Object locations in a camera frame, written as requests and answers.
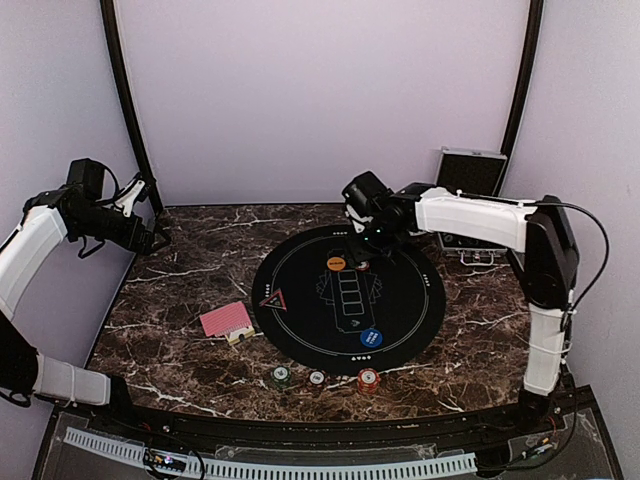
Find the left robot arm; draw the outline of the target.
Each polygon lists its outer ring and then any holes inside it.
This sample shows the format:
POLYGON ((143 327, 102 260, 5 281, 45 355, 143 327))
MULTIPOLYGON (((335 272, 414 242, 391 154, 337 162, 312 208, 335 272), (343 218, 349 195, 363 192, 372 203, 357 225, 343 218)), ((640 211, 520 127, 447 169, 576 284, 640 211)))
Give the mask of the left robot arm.
POLYGON ((134 212, 149 189, 136 174, 104 197, 106 165, 71 162, 66 182, 26 201, 20 223, 1 245, 1 396, 27 408, 38 395, 54 402, 103 407, 101 417, 120 436, 141 427, 140 412, 126 400, 124 380, 73 366, 40 353, 13 324, 18 303, 49 255, 63 242, 112 242, 138 255, 168 246, 166 230, 134 212))

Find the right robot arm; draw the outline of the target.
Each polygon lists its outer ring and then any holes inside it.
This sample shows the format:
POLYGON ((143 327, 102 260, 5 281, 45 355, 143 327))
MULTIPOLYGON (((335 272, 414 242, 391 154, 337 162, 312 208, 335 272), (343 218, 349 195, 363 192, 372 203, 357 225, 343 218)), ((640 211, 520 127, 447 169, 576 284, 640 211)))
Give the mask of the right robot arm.
POLYGON ((409 238, 443 233, 504 247, 528 303, 528 360, 510 424, 521 434, 545 422, 571 348, 572 322, 585 295, 575 291, 580 254, 569 212, 602 223, 585 208, 553 195, 513 200, 414 182, 399 191, 366 171, 343 189, 345 215, 354 231, 347 260, 358 266, 389 257, 409 238))

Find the orange black poker chip stack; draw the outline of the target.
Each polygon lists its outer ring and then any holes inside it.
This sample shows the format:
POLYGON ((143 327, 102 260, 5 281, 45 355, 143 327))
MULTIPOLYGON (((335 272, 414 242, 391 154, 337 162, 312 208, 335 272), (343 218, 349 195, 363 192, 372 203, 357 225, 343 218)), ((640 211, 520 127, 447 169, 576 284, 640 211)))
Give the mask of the orange black poker chip stack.
POLYGON ((321 370, 312 371, 307 378, 307 385, 311 388, 322 388, 326 382, 326 374, 321 370))

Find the red poker chip stack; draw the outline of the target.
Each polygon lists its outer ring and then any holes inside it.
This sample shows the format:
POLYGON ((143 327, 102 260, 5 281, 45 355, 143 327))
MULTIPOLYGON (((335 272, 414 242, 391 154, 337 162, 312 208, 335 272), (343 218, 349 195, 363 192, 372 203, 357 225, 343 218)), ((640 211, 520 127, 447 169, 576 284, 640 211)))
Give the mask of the red poker chip stack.
POLYGON ((361 393, 372 394, 380 384, 378 372, 372 368, 362 369, 357 376, 357 386, 361 393))

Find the orange big blind button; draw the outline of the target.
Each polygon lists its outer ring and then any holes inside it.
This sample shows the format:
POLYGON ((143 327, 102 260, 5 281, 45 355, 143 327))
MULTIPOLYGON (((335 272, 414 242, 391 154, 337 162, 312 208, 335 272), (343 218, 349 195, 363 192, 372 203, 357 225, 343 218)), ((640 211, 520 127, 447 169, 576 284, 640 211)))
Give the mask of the orange big blind button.
POLYGON ((339 272, 347 267, 347 262, 343 257, 333 256, 327 260, 327 268, 330 271, 339 272))

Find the red triangular all-in marker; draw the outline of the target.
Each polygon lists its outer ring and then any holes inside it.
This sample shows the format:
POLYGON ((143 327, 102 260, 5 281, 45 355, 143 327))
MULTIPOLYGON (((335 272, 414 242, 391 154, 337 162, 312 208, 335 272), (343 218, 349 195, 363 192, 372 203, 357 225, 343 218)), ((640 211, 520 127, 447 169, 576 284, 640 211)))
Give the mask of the red triangular all-in marker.
POLYGON ((259 306, 262 308, 270 308, 275 310, 287 311, 284 294, 281 289, 277 289, 270 296, 263 299, 259 306))

